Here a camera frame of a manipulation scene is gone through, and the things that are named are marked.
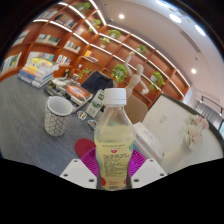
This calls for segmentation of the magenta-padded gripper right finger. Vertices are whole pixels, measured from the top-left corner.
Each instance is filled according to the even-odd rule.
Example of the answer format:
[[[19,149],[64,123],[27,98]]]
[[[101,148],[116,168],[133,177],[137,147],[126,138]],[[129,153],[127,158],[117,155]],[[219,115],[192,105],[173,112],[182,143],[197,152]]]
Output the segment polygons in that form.
[[[139,151],[133,150],[128,165],[128,189],[141,188],[165,176],[166,172],[155,159],[146,159]]]

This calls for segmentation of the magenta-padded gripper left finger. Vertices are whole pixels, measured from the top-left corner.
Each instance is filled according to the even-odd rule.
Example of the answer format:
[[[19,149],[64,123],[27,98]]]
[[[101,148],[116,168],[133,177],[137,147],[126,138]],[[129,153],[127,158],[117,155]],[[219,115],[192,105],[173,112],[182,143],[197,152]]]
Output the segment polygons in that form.
[[[78,186],[96,189],[98,174],[99,168],[95,157],[95,149],[92,149],[80,159],[73,159],[60,177]]]

